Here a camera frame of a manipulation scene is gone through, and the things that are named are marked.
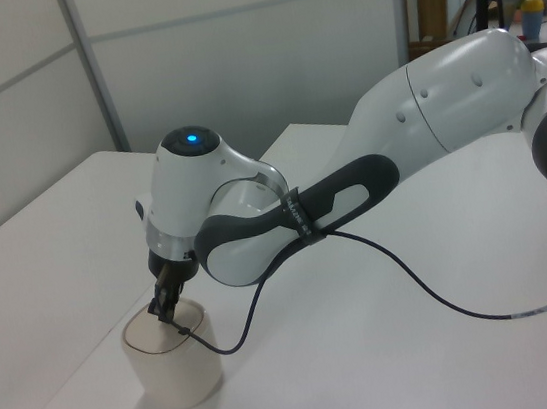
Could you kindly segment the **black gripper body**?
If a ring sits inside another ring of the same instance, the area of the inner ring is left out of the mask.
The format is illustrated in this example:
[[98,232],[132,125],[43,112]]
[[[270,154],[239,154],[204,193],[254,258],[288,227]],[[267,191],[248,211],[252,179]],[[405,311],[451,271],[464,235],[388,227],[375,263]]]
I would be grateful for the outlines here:
[[195,258],[173,261],[162,258],[152,250],[149,250],[148,253],[148,266],[155,278],[159,278],[161,273],[165,271],[166,280],[177,283],[185,283],[191,280],[199,269],[199,263]]

